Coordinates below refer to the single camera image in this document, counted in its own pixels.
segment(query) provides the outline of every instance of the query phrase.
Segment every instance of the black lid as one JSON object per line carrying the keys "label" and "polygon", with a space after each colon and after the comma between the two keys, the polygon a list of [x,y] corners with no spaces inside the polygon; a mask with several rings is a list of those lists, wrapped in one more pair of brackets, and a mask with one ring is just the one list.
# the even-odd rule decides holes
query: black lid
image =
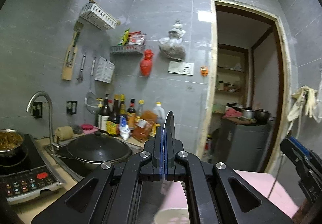
{"label": "black lid", "polygon": [[125,143],[101,134],[88,134],[71,141],[68,152],[83,161],[104,162],[118,161],[128,157],[131,150]]}

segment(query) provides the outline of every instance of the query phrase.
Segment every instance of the silver screw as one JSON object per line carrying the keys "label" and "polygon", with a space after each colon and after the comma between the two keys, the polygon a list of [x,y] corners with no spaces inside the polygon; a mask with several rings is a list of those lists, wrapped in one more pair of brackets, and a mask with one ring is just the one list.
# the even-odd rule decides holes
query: silver screw
{"label": "silver screw", "polygon": [[185,157],[187,157],[187,156],[188,156],[188,153],[187,153],[186,151],[179,151],[179,152],[178,152],[178,156],[179,156],[180,158],[185,158]]}
{"label": "silver screw", "polygon": [[101,164],[102,169],[109,169],[112,166],[112,164],[108,161],[105,161]]}
{"label": "silver screw", "polygon": [[216,164],[216,168],[217,168],[217,169],[226,169],[226,164],[225,164],[225,163],[223,163],[223,162],[218,162],[218,163]]}
{"label": "silver screw", "polygon": [[147,158],[148,156],[150,156],[150,153],[148,151],[141,151],[140,152],[140,157]]}

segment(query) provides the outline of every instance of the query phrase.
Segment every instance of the faucet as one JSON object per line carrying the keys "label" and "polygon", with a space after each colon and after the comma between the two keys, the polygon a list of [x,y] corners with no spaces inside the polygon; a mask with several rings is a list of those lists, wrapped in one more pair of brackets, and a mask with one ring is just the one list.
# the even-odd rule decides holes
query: faucet
{"label": "faucet", "polygon": [[26,112],[31,113],[33,110],[33,102],[39,97],[39,96],[43,96],[46,98],[47,102],[48,102],[48,126],[49,126],[49,141],[50,141],[50,146],[49,149],[51,151],[55,151],[55,148],[58,149],[60,147],[59,144],[54,142],[54,138],[53,138],[53,104],[52,104],[52,100],[50,99],[49,95],[47,92],[45,91],[37,91],[29,100],[27,108],[26,108]]}

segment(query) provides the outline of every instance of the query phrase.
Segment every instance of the countertop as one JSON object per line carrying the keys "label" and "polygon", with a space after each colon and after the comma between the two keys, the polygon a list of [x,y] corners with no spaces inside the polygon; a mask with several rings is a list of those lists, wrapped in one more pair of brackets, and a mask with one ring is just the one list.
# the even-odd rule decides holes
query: countertop
{"label": "countertop", "polygon": [[[144,143],[140,143],[133,137],[129,138],[125,143],[130,145],[135,145],[137,147],[144,147]],[[45,154],[47,160],[50,164],[56,169],[60,176],[65,180],[66,184],[63,185],[63,188],[58,190],[56,194],[50,194],[44,198],[37,198],[27,203],[22,203],[18,205],[12,205],[12,208],[16,211],[19,218],[25,223],[30,224],[32,219],[46,207],[52,204],[56,199],[62,196],[67,190],[71,189],[77,182],[66,173],[55,161],[54,159],[45,151],[43,146],[49,144],[49,138],[36,140],[37,148],[43,154]]]}

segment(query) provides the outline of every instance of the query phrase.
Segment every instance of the gray tiled wall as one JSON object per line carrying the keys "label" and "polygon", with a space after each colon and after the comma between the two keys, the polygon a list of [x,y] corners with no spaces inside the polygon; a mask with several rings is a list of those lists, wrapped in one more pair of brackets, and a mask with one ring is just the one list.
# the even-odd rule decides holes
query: gray tiled wall
{"label": "gray tiled wall", "polygon": [[[265,9],[281,16],[286,33],[289,26],[277,0],[235,0]],[[147,46],[155,55],[151,75],[141,76],[141,56],[115,56],[115,92],[130,98],[144,99],[145,108],[152,109],[155,101],[161,101],[165,111],[174,112],[176,136],[186,150],[194,152],[200,134],[208,88],[208,78],[200,75],[199,68],[209,65],[211,26],[198,20],[198,11],[210,11],[210,0],[135,0],[129,13],[128,26],[132,31],[147,33]],[[195,63],[194,75],[169,74],[169,59],[159,52],[158,41],[167,36],[176,19],[180,19],[186,34],[186,62]],[[296,58],[292,45],[292,81],[297,88]]]}
{"label": "gray tiled wall", "polygon": [[[291,30],[298,65],[298,86],[318,89],[321,80],[319,64],[322,63],[322,7],[318,0],[278,1]],[[317,124],[313,118],[303,118],[299,140],[319,156],[322,155],[321,133],[322,124]],[[283,165],[278,181],[300,205],[305,197],[298,186],[295,167],[289,160]]]}
{"label": "gray tiled wall", "polygon": [[[126,22],[134,0],[96,0],[106,11]],[[102,97],[106,84],[90,78],[94,56],[109,59],[124,24],[101,31],[84,23],[72,81],[61,80],[62,63],[70,44],[73,27],[87,0],[7,0],[0,11],[0,128],[13,128],[36,138],[48,135],[48,110],[42,119],[26,113],[29,98],[38,90],[49,93],[53,102],[54,129],[70,124],[93,123],[94,116],[84,107],[84,97],[92,80],[92,91]],[[84,80],[76,77],[82,54],[86,54]],[[66,114],[66,101],[78,101],[78,113]]]}

